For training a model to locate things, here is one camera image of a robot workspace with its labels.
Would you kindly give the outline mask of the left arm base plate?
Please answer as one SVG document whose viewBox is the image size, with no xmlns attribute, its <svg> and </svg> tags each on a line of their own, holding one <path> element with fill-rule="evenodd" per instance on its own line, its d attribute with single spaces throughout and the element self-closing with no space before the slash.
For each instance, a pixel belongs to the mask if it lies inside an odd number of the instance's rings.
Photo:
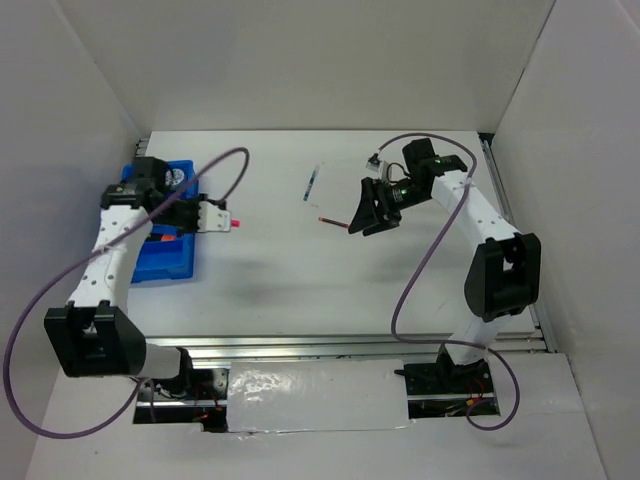
<svg viewBox="0 0 640 480">
<path fill-rule="evenodd" d="M 197 369 L 181 392 L 170 391 L 158 380 L 146 383 L 135 403 L 136 425 L 193 424 L 210 433 L 226 433 L 228 368 Z"/>
</svg>

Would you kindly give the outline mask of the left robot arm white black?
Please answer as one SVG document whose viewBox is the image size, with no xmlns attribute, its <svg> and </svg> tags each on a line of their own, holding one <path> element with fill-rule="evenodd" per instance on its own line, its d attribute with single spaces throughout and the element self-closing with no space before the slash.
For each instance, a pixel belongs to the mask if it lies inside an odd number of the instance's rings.
<svg viewBox="0 0 640 480">
<path fill-rule="evenodd" d="M 128 313 L 133 284 L 194 274 L 205 198 L 195 177 L 190 160 L 139 157 L 103 192 L 95 254 L 66 304 L 44 318 L 66 376 L 150 379 L 176 399 L 196 390 L 188 352 L 149 342 Z"/>
</svg>

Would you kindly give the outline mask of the blue pen refill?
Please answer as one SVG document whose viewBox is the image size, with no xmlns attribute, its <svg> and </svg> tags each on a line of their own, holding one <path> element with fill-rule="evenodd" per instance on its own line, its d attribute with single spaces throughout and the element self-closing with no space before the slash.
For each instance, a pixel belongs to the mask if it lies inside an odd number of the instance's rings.
<svg viewBox="0 0 640 480">
<path fill-rule="evenodd" d="M 308 180 L 307 186 L 305 187 L 305 191 L 303 194 L 303 201 L 307 202 L 309 200 L 309 197 L 311 195 L 311 191 L 313 189 L 313 186 L 315 184 L 315 181 L 317 179 L 317 176 L 319 174 L 321 168 L 321 164 L 316 164 L 310 174 L 310 178 Z"/>
</svg>

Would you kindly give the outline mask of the orange pen refill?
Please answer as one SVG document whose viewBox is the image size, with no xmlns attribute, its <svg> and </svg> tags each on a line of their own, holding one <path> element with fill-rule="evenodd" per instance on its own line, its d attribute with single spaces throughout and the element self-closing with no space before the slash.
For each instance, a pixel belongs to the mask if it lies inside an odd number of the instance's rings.
<svg viewBox="0 0 640 480">
<path fill-rule="evenodd" d="M 349 224 L 347 224 L 347 223 L 340 222 L 340 221 L 333 220 L 333 219 L 329 219 L 329 218 L 326 218 L 326 217 L 318 217 L 318 221 L 320 221 L 321 223 L 328 224 L 328 225 L 337 226 L 337 227 L 343 228 L 343 229 L 348 229 L 349 228 Z"/>
</svg>

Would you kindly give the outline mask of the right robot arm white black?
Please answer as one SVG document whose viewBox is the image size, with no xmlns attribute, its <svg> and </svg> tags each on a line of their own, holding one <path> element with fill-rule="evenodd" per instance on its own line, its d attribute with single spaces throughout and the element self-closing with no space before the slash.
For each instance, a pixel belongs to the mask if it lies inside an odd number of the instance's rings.
<svg viewBox="0 0 640 480">
<path fill-rule="evenodd" d="M 471 379 L 486 349 L 510 319 L 539 296 L 541 242 L 524 234 L 493 208 L 474 184 L 475 162 L 439 155 L 432 136 L 416 138 L 402 149 L 404 176 L 390 177 L 390 163 L 374 153 L 368 160 L 376 177 L 361 181 L 361 195 L 348 226 L 351 234 L 371 236 L 399 227 L 404 210 L 427 201 L 444 208 L 447 228 L 457 226 L 473 258 L 463 293 L 472 318 L 444 344 L 436 379 L 448 392 L 460 391 Z"/>
</svg>

